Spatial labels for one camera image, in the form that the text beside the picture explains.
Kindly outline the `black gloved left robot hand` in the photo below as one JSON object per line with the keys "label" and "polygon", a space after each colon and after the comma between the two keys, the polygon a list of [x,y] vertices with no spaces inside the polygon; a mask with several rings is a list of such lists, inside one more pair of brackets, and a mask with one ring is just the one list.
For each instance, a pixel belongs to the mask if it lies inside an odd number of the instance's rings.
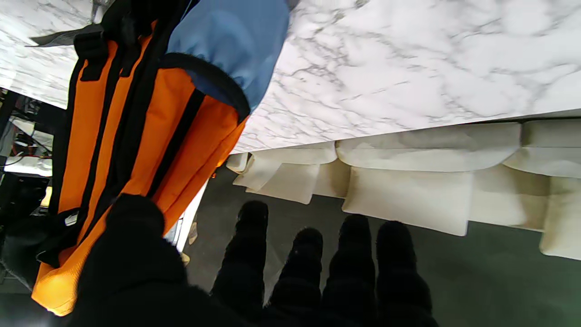
{"label": "black gloved left robot hand", "polygon": [[210,292],[189,284],[162,236],[164,216],[141,195],[120,195],[79,275],[71,327],[436,327],[412,236],[386,221],[372,258],[369,220],[349,215],[324,290],[324,242],[315,228],[293,240],[264,304],[268,207],[245,203]]}

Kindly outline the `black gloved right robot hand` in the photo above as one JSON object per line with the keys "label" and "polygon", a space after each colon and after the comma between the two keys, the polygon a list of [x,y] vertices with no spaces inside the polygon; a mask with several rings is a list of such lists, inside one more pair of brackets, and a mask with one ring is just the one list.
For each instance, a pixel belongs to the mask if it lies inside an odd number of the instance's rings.
{"label": "black gloved right robot hand", "polygon": [[30,216],[8,228],[1,263],[29,291],[37,281],[41,263],[59,268],[59,255],[77,242],[79,210],[54,216]]}

